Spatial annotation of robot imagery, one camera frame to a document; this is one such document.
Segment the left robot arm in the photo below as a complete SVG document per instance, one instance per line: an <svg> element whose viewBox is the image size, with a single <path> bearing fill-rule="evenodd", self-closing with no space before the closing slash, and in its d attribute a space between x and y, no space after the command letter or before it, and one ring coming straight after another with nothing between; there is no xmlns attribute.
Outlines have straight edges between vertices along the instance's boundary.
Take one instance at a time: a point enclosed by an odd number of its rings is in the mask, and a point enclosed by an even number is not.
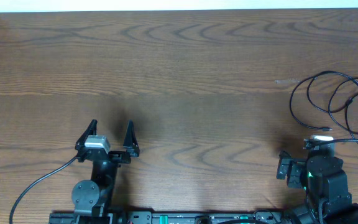
<svg viewBox="0 0 358 224"><path fill-rule="evenodd" d="M133 121L128 121L122 151L110 150L107 137L97 133L97 123L92 120L75 144L78 162L93 163L91 178L78 182L71 193L74 214L86 217L102 217L107 213L118 168L140 155Z"/></svg>

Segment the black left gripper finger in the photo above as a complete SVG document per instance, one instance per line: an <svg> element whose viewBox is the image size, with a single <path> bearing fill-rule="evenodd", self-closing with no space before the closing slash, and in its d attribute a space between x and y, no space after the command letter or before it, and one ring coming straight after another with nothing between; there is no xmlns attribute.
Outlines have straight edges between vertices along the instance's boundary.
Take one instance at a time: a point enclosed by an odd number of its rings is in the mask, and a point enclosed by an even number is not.
<svg viewBox="0 0 358 224"><path fill-rule="evenodd" d="M96 119L93 119L87 129L84 131L84 133L77 140L75 144L75 149L77 151L80 151L81 148L85 146L85 141L89 135L97 135L97 123L98 121Z"/></svg>
<svg viewBox="0 0 358 224"><path fill-rule="evenodd" d="M139 157L140 149L135 136L134 123L132 120L128 121L123 147L131 157Z"/></svg>

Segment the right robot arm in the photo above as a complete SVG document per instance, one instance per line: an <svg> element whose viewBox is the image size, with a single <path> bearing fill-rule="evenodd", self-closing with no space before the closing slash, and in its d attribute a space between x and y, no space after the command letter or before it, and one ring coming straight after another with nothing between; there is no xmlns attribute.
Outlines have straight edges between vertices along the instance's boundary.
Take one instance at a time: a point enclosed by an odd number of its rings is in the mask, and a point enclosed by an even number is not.
<svg viewBox="0 0 358 224"><path fill-rule="evenodd" d="M328 151L311 151L307 159L282 151L277 179L303 189L306 197L302 205L284 211L280 223L358 224L358 204L352 202L343 163Z"/></svg>

